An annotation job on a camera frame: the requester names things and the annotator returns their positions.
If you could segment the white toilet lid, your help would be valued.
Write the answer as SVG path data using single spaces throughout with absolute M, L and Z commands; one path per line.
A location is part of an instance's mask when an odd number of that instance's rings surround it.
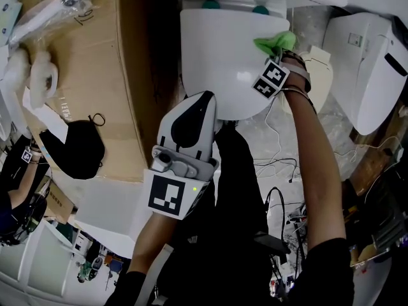
M 271 15 L 224 9 L 180 12 L 182 84 L 188 96 L 211 91 L 222 120 L 244 120 L 271 102 L 270 88 L 253 85 L 268 55 L 254 44 L 287 31 L 289 21 Z

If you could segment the person's left forearm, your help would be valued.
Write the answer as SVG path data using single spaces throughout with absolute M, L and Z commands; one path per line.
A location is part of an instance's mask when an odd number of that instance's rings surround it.
M 178 220 L 153 213 L 141 230 L 127 272 L 147 274 L 166 244 L 169 244 Z

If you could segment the green cloth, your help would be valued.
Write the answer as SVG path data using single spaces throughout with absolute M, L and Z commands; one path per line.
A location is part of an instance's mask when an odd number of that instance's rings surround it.
M 292 51 L 296 45 L 296 35 L 291 31 L 284 31 L 271 38 L 256 38 L 255 46 L 266 55 L 275 57 L 284 50 Z

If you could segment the person's right forearm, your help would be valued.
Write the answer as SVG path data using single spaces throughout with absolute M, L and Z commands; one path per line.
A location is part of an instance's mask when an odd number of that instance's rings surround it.
M 311 249 L 346 237 L 339 167 L 308 95 L 295 85 L 286 87 L 284 95 L 295 123 Z

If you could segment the round white foam-wrapped part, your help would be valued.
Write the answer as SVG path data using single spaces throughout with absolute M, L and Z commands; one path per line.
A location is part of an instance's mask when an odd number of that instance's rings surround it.
M 24 83 L 29 77 L 30 69 L 27 51 L 18 48 L 8 58 L 3 73 L 0 75 L 0 80 L 5 80 L 9 84 Z

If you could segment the person's black clothed body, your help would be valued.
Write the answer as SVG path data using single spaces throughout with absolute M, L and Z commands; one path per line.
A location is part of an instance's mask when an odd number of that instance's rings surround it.
M 165 306 L 280 306 L 270 295 L 272 264 L 254 239 L 268 231 L 253 158 L 232 124 L 215 137 L 221 177 L 199 205 L 200 224 L 187 226 L 163 273 Z M 289 291 L 289 306 L 352 306 L 353 271 L 346 238 L 334 238 L 308 250 L 303 270 Z

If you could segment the large cardboard box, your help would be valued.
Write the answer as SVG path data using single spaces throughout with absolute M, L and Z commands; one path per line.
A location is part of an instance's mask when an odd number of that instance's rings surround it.
M 48 106 L 71 122 L 94 117 L 105 156 L 100 177 L 141 182 L 179 78 L 178 0 L 92 0 L 22 41 L 50 52 L 59 79 Z

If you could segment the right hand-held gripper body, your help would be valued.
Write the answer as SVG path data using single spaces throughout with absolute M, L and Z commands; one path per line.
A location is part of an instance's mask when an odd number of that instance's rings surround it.
M 264 98 L 271 99 L 283 89 L 289 74 L 290 70 L 283 66 L 279 57 L 269 58 L 251 87 Z

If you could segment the small cardboard box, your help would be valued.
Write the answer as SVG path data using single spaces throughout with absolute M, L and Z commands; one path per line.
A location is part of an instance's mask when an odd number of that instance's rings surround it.
M 38 186 L 38 192 L 45 189 L 47 207 L 44 217 L 56 220 L 61 224 L 67 224 L 69 217 L 74 211 L 74 203 L 58 188 L 54 181 L 44 176 Z

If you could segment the white flat panel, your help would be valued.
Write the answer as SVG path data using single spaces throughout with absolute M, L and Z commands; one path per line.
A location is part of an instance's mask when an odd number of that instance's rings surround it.
M 124 258 L 132 258 L 136 239 L 151 212 L 140 201 L 143 184 L 95 178 L 87 180 L 75 224 Z

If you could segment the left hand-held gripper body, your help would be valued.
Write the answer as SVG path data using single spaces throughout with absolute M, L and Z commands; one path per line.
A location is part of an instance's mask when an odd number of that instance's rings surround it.
M 196 207 L 219 167 L 174 150 L 154 146 L 153 162 L 143 173 L 143 202 L 151 211 L 178 220 Z

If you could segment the person's right hand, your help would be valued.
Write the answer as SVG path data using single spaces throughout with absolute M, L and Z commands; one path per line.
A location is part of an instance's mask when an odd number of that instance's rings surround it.
M 307 71 L 305 61 L 299 55 L 289 50 L 284 50 L 279 65 L 289 70 L 285 83 L 286 86 L 292 85 L 301 89 L 304 93 L 310 92 L 310 74 Z

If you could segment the black and green object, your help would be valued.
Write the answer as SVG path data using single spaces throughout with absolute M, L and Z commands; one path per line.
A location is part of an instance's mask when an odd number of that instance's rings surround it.
M 32 233 L 39 225 L 47 209 L 47 199 L 35 194 L 29 204 L 28 211 L 22 221 L 21 229 Z

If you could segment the plastic-wrapped white pipe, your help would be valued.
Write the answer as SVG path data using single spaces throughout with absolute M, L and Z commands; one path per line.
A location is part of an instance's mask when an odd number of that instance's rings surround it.
M 47 26 L 61 23 L 68 17 L 83 14 L 91 8 L 92 0 L 44 0 L 17 22 L 8 44 L 16 45 Z

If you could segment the cream toilet seat lid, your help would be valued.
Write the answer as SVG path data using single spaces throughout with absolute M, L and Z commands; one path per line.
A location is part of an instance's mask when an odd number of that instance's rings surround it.
M 280 66 L 287 68 L 290 74 L 297 74 L 305 80 L 305 91 L 315 111 L 323 107 L 333 81 L 333 69 L 330 64 L 331 54 L 311 46 L 308 52 L 300 55 L 283 49 Z

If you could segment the black drawstring bag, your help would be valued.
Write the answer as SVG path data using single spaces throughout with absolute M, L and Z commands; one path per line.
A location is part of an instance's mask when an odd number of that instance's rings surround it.
M 97 123 L 94 117 L 101 117 Z M 63 143 L 49 130 L 40 133 L 44 148 L 67 176 L 88 180 L 96 176 L 105 156 L 105 146 L 98 128 L 105 125 L 105 118 L 100 113 L 88 116 L 87 120 L 76 120 L 68 123 L 66 141 Z

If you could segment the white smart toilet black panel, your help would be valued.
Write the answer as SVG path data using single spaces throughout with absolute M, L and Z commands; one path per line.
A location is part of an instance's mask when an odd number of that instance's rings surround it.
M 332 95 L 359 134 L 373 133 L 408 80 L 408 48 L 390 20 L 357 13 L 329 21 L 323 49 L 331 55 Z

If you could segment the white paper sheet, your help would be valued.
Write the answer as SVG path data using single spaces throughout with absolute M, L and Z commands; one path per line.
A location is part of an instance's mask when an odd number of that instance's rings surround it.
M 66 138 L 68 135 L 68 125 L 61 118 L 61 116 L 51 109 L 48 105 L 44 104 L 40 108 L 33 108 L 31 106 L 30 90 L 25 87 L 24 94 L 22 98 L 23 106 L 31 112 L 34 116 L 38 118 L 46 128 L 63 144 L 66 143 Z

